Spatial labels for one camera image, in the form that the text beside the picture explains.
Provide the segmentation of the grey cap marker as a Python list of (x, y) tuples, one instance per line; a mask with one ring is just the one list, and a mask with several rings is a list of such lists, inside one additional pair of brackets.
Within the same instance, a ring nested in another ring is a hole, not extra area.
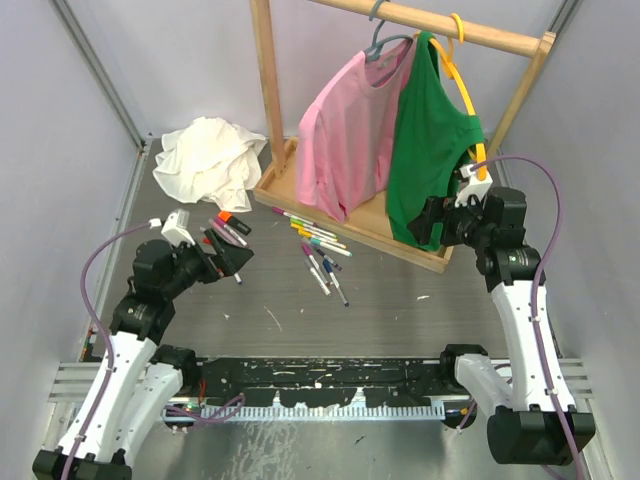
[(321, 290), (323, 291), (323, 293), (326, 296), (331, 295), (330, 289), (329, 287), (326, 285), (326, 283), (322, 280), (319, 272), (317, 271), (317, 269), (313, 266), (313, 264), (311, 263), (311, 261), (308, 258), (304, 259), (304, 262), (307, 266), (307, 268), (309, 269), (311, 275), (314, 277), (314, 279), (316, 280), (316, 282), (318, 283), (318, 285), (320, 286)]

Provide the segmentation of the blue cap marker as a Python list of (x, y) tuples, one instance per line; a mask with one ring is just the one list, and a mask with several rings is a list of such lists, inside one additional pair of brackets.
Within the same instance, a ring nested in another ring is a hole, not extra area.
[(346, 297), (346, 295), (345, 295), (345, 293), (344, 293), (344, 291), (343, 291), (343, 289), (342, 289), (342, 287), (341, 287), (341, 285), (340, 285), (340, 283), (338, 281), (338, 278), (337, 278), (336, 274), (334, 273), (334, 269), (331, 266), (330, 262), (328, 260), (324, 259), (323, 260), (323, 267), (324, 267), (326, 273), (329, 275), (329, 277), (331, 279), (331, 283), (335, 287), (335, 289), (336, 289), (336, 291), (337, 291), (337, 293), (338, 293), (343, 305), (345, 307), (348, 307), (349, 306), (349, 300), (347, 299), (347, 297)]

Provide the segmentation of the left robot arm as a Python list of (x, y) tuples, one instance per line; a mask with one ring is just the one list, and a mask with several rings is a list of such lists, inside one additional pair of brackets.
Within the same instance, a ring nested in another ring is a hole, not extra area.
[(205, 252), (181, 226), (154, 219), (162, 236), (138, 246), (127, 294), (110, 326), (100, 325), (105, 354), (67, 432), (52, 450), (38, 452), (38, 479), (129, 479), (152, 425), (175, 395), (200, 384), (194, 351), (162, 344), (175, 315), (174, 301), (196, 283), (237, 275), (252, 250), (205, 230)]

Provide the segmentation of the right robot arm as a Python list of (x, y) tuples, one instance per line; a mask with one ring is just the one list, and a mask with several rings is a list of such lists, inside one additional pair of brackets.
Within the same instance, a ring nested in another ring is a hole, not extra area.
[(432, 196), (409, 225), (419, 240), (442, 226), (444, 246), (466, 245), (498, 311), (511, 376), (500, 375), (478, 345), (450, 344), (438, 379), (452, 394), (467, 391), (487, 419), (487, 441), (499, 464), (566, 466), (596, 433), (590, 413), (578, 411), (555, 350), (544, 285), (543, 257), (524, 242), (524, 193), (492, 187), (458, 206)]

